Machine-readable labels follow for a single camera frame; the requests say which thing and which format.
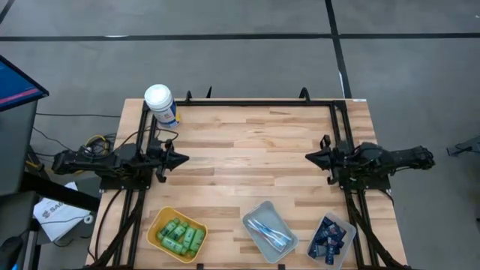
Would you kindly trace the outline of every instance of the white lid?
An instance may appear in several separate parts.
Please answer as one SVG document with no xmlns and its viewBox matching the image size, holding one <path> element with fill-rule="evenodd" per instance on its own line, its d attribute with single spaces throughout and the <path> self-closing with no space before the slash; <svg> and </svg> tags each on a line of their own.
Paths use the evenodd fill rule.
<svg viewBox="0 0 480 270">
<path fill-rule="evenodd" d="M 151 109 L 163 109 L 170 105 L 172 92 L 165 85 L 152 85 L 145 91 L 145 101 Z"/>
</svg>

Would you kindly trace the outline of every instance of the clear plastic tray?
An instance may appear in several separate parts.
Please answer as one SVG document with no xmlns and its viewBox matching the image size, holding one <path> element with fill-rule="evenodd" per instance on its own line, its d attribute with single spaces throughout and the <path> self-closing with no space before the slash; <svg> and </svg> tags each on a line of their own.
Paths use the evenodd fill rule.
<svg viewBox="0 0 480 270">
<path fill-rule="evenodd" d="M 330 221 L 335 222 L 338 226 L 340 226 L 342 229 L 346 230 L 346 234 L 343 237 L 343 247 L 340 249 L 340 254 L 334 256 L 334 264 L 333 265 L 328 265 L 325 263 L 325 256 L 320 256 L 317 257 L 316 259 L 310 257 L 308 255 L 308 251 L 310 250 L 310 247 L 312 243 L 314 242 L 314 237 L 315 234 L 317 233 L 318 229 L 320 228 L 320 225 L 322 225 L 323 218 L 327 217 Z M 353 238 L 355 237 L 355 234 L 357 233 L 357 229 L 352 226 L 352 224 L 346 222 L 345 220 L 342 220 L 341 218 L 337 217 L 336 215 L 332 214 L 331 212 L 327 212 L 325 216 L 323 217 L 320 222 L 318 223 L 318 227 L 315 229 L 312 235 L 312 240 L 310 241 L 310 244 L 308 245 L 307 248 L 307 256 L 311 258 L 312 260 L 316 261 L 319 263 L 321 269 L 327 269 L 327 270 L 338 270 L 342 267 L 342 263 L 344 263 L 345 260 L 345 255 L 347 255 L 347 252 L 352 245 Z"/>
<path fill-rule="evenodd" d="M 282 252 L 278 252 L 258 232 L 247 226 L 247 220 L 250 218 L 255 218 L 259 222 L 265 224 L 267 227 L 284 233 L 285 235 L 289 236 L 292 241 L 289 241 L 286 244 L 286 247 Z M 299 239 L 292 233 L 292 231 L 289 229 L 289 227 L 280 217 L 277 211 L 275 211 L 275 207 L 270 201 L 262 202 L 260 205 L 258 205 L 248 214 L 246 214 L 241 221 L 243 222 L 243 225 L 247 229 L 248 233 L 250 234 L 250 237 L 253 239 L 256 246 L 260 249 L 260 252 L 269 263 L 278 262 L 290 251 L 293 251 L 293 249 L 299 243 Z"/>
</svg>

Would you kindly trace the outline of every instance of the yellow tray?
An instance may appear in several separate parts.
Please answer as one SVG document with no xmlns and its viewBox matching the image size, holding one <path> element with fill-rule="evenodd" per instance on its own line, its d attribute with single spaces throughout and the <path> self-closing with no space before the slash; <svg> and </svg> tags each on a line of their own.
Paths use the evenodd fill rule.
<svg viewBox="0 0 480 270">
<path fill-rule="evenodd" d="M 172 251 L 163 247 L 160 241 L 158 241 L 156 236 L 157 232 L 163 229 L 167 225 L 167 223 L 174 218 L 178 218 L 180 220 L 180 223 L 183 221 L 187 221 L 188 226 L 194 229 L 202 229 L 205 231 L 205 237 L 203 238 L 203 242 L 200 245 L 200 248 L 198 249 L 198 251 L 196 252 L 195 257 L 190 258 L 188 256 L 180 256 L 178 254 L 175 254 Z M 162 251 L 167 252 L 168 254 L 170 254 L 170 256 L 175 257 L 180 262 L 191 263 L 197 258 L 198 254 L 200 253 L 200 250 L 202 249 L 203 243 L 205 243 L 205 240 L 207 239 L 208 234 L 209 234 L 209 231 L 207 230 L 207 226 L 200 224 L 195 220 L 187 217 L 186 215 L 180 213 L 179 211 L 176 211 L 174 208 L 167 206 L 167 207 L 163 207 L 158 212 L 157 217 L 155 218 L 155 220 L 153 220 L 153 223 L 150 225 L 150 229 L 148 229 L 148 232 L 147 232 L 147 241 L 148 243 L 150 243 L 150 245 L 153 245 L 161 249 Z"/>
</svg>

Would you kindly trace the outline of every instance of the green battery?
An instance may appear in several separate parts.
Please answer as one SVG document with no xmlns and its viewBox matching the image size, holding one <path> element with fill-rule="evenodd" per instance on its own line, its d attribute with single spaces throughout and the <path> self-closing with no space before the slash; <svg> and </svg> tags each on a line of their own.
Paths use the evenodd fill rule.
<svg viewBox="0 0 480 270">
<path fill-rule="evenodd" d="M 192 244 L 190 245 L 190 250 L 197 252 L 200 249 L 200 245 L 202 245 L 204 237 L 205 232 L 203 232 L 201 229 L 198 229 L 195 232 L 195 236 L 193 237 Z"/>
<path fill-rule="evenodd" d="M 186 248 L 190 247 L 190 244 L 192 242 L 192 239 L 194 238 L 194 235 L 195 235 L 195 229 L 192 227 L 188 227 L 182 242 L 184 247 Z"/>
<path fill-rule="evenodd" d="M 179 240 L 180 237 L 182 237 L 185 231 L 187 230 L 187 227 L 188 227 L 188 223 L 185 221 L 182 222 L 168 235 L 168 237 L 170 237 L 175 241 Z"/>
<path fill-rule="evenodd" d="M 162 246 L 167 248 L 169 251 L 172 251 L 174 254 L 184 255 L 187 253 L 187 248 L 183 244 L 178 243 L 177 241 L 171 239 L 168 236 L 164 236 L 162 240 Z"/>
<path fill-rule="evenodd" d="M 178 218 L 169 221 L 166 226 L 157 232 L 157 238 L 161 240 L 164 236 L 171 233 L 180 223 Z"/>
</svg>

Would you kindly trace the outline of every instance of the butcher block tabletop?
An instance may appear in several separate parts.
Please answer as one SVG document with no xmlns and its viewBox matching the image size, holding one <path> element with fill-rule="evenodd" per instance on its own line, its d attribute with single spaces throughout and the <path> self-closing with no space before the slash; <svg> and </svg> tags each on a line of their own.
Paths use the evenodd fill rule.
<svg viewBox="0 0 480 270">
<path fill-rule="evenodd" d="M 367 102 L 346 100 L 346 105 L 355 144 L 375 143 Z M 138 130 L 142 106 L 143 99 L 125 101 L 116 146 Z M 324 134 L 334 137 L 329 108 L 179 106 L 178 111 L 181 124 L 175 128 L 179 133 L 175 151 L 190 160 L 168 172 L 166 183 L 159 183 L 154 175 L 145 195 L 134 268 L 195 269 L 197 263 L 203 263 L 205 269 L 277 269 L 278 264 L 286 269 L 318 269 L 306 253 L 320 218 L 332 212 L 348 221 L 344 192 L 338 185 L 327 185 L 328 171 L 305 159 L 305 154 L 320 150 Z M 167 133 L 160 133 L 160 138 L 168 138 Z M 115 193 L 108 190 L 102 195 L 90 251 L 97 241 L 99 217 Z M 398 262 L 407 264 L 392 202 L 375 190 L 367 191 L 366 197 L 373 231 Z M 119 230 L 124 198 L 122 191 L 105 217 L 99 254 Z M 136 200 L 134 192 L 132 208 Z M 298 246 L 278 264 L 267 263 L 242 224 L 242 217 L 266 200 L 298 237 Z M 165 206 L 208 227 L 208 237 L 191 264 L 179 262 L 147 242 L 146 233 Z M 359 234 L 365 263 L 370 264 L 365 236 L 361 230 Z M 125 237 L 121 264 L 127 262 L 130 243 L 131 229 Z M 356 269 L 353 246 L 342 269 Z"/>
</svg>

